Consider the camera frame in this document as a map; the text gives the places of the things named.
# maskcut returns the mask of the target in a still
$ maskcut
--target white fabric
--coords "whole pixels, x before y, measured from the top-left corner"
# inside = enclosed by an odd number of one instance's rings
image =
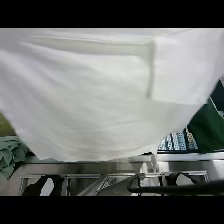
[[[223,28],[0,29],[0,110],[40,159],[156,153],[222,76],[223,37]]]

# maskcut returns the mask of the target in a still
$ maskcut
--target white cloth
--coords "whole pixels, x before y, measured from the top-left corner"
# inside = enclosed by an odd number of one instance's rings
[[[223,28],[0,29],[0,110],[40,159],[156,153],[223,66]]]

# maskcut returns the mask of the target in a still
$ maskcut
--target dark green cloth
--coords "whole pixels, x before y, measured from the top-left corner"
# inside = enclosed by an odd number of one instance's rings
[[[209,99],[188,125],[200,153],[224,148],[224,119]]]

